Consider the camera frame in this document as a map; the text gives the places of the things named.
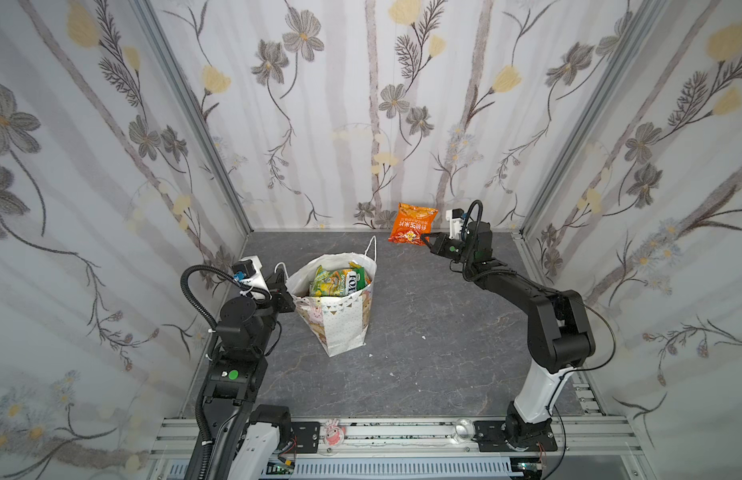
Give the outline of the orange chip bag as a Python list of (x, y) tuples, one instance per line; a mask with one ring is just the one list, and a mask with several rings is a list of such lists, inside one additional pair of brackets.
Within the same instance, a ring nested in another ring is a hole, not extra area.
[(431, 232), (438, 213), (436, 208), (400, 203), (388, 241), (423, 246), (421, 236)]

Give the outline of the white paper bag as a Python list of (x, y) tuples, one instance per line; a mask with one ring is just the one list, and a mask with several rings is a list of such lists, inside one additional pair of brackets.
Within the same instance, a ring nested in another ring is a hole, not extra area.
[[(327, 270), (348, 268), (356, 262), (366, 268), (371, 283), (363, 290), (346, 297), (310, 297), (309, 285), (319, 266)], [(330, 357), (359, 348), (365, 344), (365, 337), (371, 320), (374, 281), (377, 276), (377, 240), (372, 237), (364, 252), (347, 252), (321, 255), (305, 266), (289, 273), (287, 289), (295, 302), (295, 309), (316, 336), (326, 354)]]

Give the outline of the green Fox's candy bag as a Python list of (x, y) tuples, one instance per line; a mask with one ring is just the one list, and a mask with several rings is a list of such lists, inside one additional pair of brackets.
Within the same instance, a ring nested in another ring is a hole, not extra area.
[(346, 297), (355, 292), (355, 273), (350, 266), (327, 270), (319, 266), (309, 285), (310, 297)]
[(355, 290), (360, 291), (366, 288), (372, 281), (366, 268), (356, 262), (350, 262), (349, 266), (355, 273)]

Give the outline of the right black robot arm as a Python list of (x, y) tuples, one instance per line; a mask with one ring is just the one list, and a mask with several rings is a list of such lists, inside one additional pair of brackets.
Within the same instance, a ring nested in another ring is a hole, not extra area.
[(453, 209), (447, 214), (448, 231), (423, 233), (420, 239), (431, 253), (448, 259), (466, 282), (526, 315), (531, 365), (503, 419), (466, 422), (455, 433), (475, 441), (482, 452), (565, 454), (568, 432), (553, 430), (563, 422), (555, 404), (569, 378), (589, 369), (585, 362), (596, 352), (589, 317), (595, 311), (578, 292), (545, 286), (495, 258), (483, 210), (479, 200), (467, 209)]

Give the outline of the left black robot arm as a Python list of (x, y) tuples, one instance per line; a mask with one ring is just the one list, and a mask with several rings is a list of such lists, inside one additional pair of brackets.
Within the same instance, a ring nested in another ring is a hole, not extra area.
[[(189, 286), (192, 274), (209, 273), (236, 292), (212, 315)], [(201, 382), (194, 415), (198, 436), (185, 471), (187, 479), (258, 479), (296, 447), (291, 415), (284, 406), (260, 405), (257, 396), (268, 357), (280, 340), (279, 314), (295, 305), (285, 269), (265, 276), (258, 257), (248, 256), (229, 270), (200, 264), (180, 277), (180, 289), (209, 326), (205, 353), (208, 369)]]

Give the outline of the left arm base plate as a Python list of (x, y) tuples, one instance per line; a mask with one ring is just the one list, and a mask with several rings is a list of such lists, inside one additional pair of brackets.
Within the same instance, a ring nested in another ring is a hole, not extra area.
[(290, 437), (283, 447), (276, 450), (277, 455), (316, 454), (321, 438), (321, 424), (315, 421), (293, 422)]

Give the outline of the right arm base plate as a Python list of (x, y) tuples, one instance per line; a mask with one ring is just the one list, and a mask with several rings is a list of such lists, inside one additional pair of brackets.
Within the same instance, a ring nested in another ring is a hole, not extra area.
[(558, 444), (551, 428), (552, 421), (525, 423), (516, 417), (505, 420), (476, 421), (474, 440), (482, 453), (556, 452)]

